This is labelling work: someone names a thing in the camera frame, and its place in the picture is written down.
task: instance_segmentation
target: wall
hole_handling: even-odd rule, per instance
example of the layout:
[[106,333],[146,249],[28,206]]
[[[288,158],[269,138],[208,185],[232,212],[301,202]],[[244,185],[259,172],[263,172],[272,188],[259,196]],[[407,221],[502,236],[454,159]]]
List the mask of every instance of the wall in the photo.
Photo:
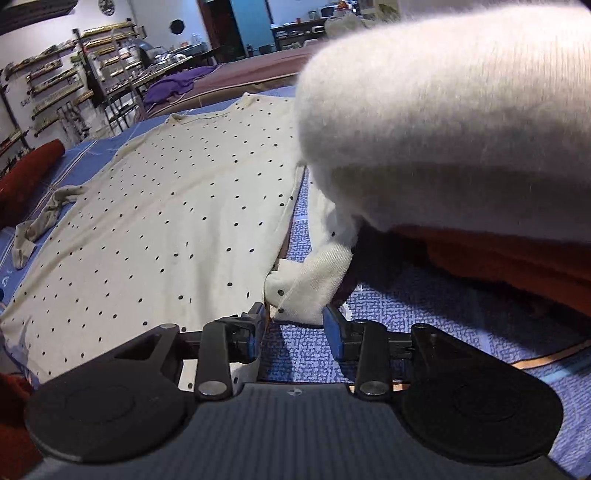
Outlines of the wall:
[[264,0],[230,0],[244,51],[246,45],[257,49],[262,45],[274,45],[271,21]]
[[[175,48],[183,41],[191,42],[191,35],[197,33],[208,41],[197,0],[129,0],[139,25],[146,30],[146,41],[154,47]],[[185,30],[180,35],[170,32],[169,25],[180,19]]]
[[[98,7],[98,0],[79,0],[78,4],[69,15],[39,22],[2,35],[0,37],[0,68],[3,68],[10,62],[18,63],[28,57],[38,55],[53,44],[58,44],[74,38],[72,33],[73,28],[85,30],[88,28],[100,27],[101,25],[125,21],[126,18],[130,17],[132,17],[131,9],[127,3],[127,0],[115,0],[115,13],[110,17],[107,17],[101,13]],[[74,51],[66,52],[66,54],[61,57],[63,67],[41,77],[38,82],[47,80],[52,75],[63,72],[70,68],[68,57],[73,53]],[[8,82],[6,82],[4,77],[2,77],[2,84],[5,85],[8,83],[8,102],[10,103],[17,121],[23,130],[33,128],[34,122],[31,120],[31,111],[36,101],[47,95],[50,95],[55,90],[60,89],[66,85],[66,82],[61,82],[59,85],[46,90],[38,97],[31,98],[31,102],[29,104],[21,106],[21,101],[27,98],[26,92],[28,85],[24,77],[28,71],[28,69],[24,69],[18,72],[17,74],[13,75]],[[78,92],[70,95],[67,99],[62,100],[55,107],[51,107],[50,109],[46,110],[40,116],[55,112],[58,106],[65,103],[67,100],[71,100],[76,96],[81,95],[84,91],[85,89],[78,90]],[[101,120],[97,117],[97,113],[92,108],[92,104],[90,102],[85,102],[80,107],[83,111],[83,116],[88,118],[90,123]],[[6,138],[12,132],[12,130],[13,127],[10,123],[8,115],[5,112],[4,106],[0,104],[0,137],[2,139]],[[59,122],[56,122],[52,126],[48,127],[38,138],[34,138],[33,132],[31,131],[27,135],[27,142],[30,146],[37,147],[55,138],[59,138],[66,147],[72,145],[72,139],[68,138],[68,136],[64,133],[63,128]],[[18,151],[18,147],[20,145],[20,142],[17,143],[9,150],[7,154],[4,154],[2,157],[0,157],[0,168],[5,165],[5,162],[9,156],[14,156],[14,153]]]
[[329,0],[268,0],[273,21],[277,25],[295,22],[300,17],[302,22],[308,19],[310,10],[318,11],[320,7],[329,3]]

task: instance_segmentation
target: blue bedsheet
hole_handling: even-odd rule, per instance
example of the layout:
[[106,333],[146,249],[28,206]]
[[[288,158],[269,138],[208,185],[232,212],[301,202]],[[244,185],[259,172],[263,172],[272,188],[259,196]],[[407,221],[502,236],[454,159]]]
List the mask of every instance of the blue bedsheet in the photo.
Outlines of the blue bedsheet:
[[[284,87],[267,94],[292,96],[294,88]],[[231,103],[232,100],[189,113],[220,110]],[[32,199],[31,216],[38,213],[51,189],[88,180],[130,138],[164,120],[165,117],[150,119],[118,137],[85,142],[68,150],[48,182],[49,189],[40,190]],[[308,185],[306,175],[295,207],[287,255],[296,261],[303,261],[311,248],[307,225]],[[11,298],[26,274],[26,269],[12,268],[9,249],[13,233],[11,229],[0,232],[0,284],[5,292],[4,301]],[[39,246],[49,234],[37,242]],[[343,305],[344,311],[352,318],[379,320],[389,330],[407,332],[413,323],[431,323],[519,368],[523,368],[524,361],[534,360],[539,366],[527,371],[550,384],[564,405],[563,426],[551,457],[576,478],[589,475],[591,319],[557,307],[534,308],[536,303],[530,296],[510,289],[493,290],[426,267],[391,261],[392,246],[381,247],[380,250],[379,245],[372,246],[374,257],[367,260],[369,271],[359,273],[358,283],[353,284],[354,290]],[[559,353],[558,359],[548,358],[555,353]],[[400,381],[405,381],[404,368],[398,367],[395,373]],[[262,354],[262,380],[350,381],[354,374],[354,365],[339,365],[333,360],[321,329],[276,323],[269,326]]]

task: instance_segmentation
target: red cushion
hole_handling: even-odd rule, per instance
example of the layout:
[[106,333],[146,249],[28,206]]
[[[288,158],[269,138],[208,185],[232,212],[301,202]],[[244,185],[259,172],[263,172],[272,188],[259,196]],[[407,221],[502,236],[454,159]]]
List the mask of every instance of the red cushion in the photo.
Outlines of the red cushion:
[[64,152],[64,145],[59,140],[46,143],[21,158],[0,179],[0,229],[22,222],[28,199]]

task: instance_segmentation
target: white wall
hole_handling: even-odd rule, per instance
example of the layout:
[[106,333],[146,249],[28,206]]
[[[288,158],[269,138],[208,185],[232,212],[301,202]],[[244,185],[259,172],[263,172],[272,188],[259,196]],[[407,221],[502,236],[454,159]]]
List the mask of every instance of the white wall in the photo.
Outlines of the white wall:
[[[183,41],[191,42],[197,33],[209,41],[197,0],[129,0],[136,20],[146,30],[146,41],[154,47],[175,48]],[[170,22],[180,19],[185,30],[180,35],[170,32]]]
[[308,20],[310,10],[319,10],[329,0],[269,0],[269,7],[273,15],[273,21],[277,25],[295,22],[300,17],[302,22]]
[[[12,31],[10,33],[0,36],[0,68],[5,67],[8,63],[19,63],[20,61],[38,55],[46,48],[70,40],[74,38],[72,33],[73,28],[79,30],[85,30],[93,27],[100,27],[102,25],[108,25],[111,23],[117,23],[125,21],[126,18],[132,18],[131,9],[127,0],[115,0],[115,13],[110,17],[101,13],[98,7],[98,0],[79,0],[78,4],[72,10],[69,15],[59,18],[53,18],[51,20],[45,20],[33,25],[29,25],[19,30]],[[70,68],[70,62],[68,57],[75,53],[74,51],[68,51],[64,56],[61,57],[63,67],[56,69],[50,74],[43,76],[40,81],[46,80],[54,74],[63,72]],[[35,67],[41,66],[42,63],[38,63]],[[33,106],[37,101],[53,93],[55,90],[63,88],[66,82],[61,82],[59,85],[46,90],[42,94],[35,98],[31,98],[31,102],[24,107],[21,106],[21,101],[27,97],[28,85],[25,81],[25,76],[29,69],[24,69],[17,74],[13,75],[8,82],[5,81],[4,75],[2,76],[2,84],[8,83],[7,97],[12,110],[17,118],[17,121],[21,129],[33,129],[34,121],[31,120],[31,113]],[[80,89],[78,92],[70,95],[67,100],[72,100],[78,95],[81,95],[85,89]],[[56,106],[52,106],[47,109],[40,116],[45,116],[55,112],[56,108],[67,100],[62,100]],[[89,118],[91,122],[96,119],[96,112],[92,108],[90,101],[83,103],[81,106],[83,116]],[[8,115],[5,112],[4,106],[0,104],[0,138],[3,140],[6,138],[13,127],[10,123]],[[31,131],[27,136],[27,141],[30,146],[38,147],[46,142],[49,142],[55,138],[59,138],[66,147],[71,146],[72,141],[65,135],[63,128],[59,122],[56,122],[52,126],[48,127],[41,133],[38,138],[34,138],[33,132]],[[13,153],[18,150],[18,146],[21,145],[19,142],[15,145],[8,154],[4,154],[0,157],[0,168],[5,165],[5,161],[9,156],[14,156]]]

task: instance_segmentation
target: black disc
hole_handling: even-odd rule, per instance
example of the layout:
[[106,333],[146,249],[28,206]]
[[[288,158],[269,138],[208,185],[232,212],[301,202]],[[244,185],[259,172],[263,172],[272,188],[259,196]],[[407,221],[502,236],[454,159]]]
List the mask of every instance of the black disc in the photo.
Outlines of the black disc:
[[186,416],[182,392],[142,362],[75,369],[31,397],[26,425],[38,448],[70,462],[111,463],[166,441]]
[[402,415],[420,441],[467,463],[510,465],[549,452],[562,424],[558,395],[516,369],[470,369],[412,382]]

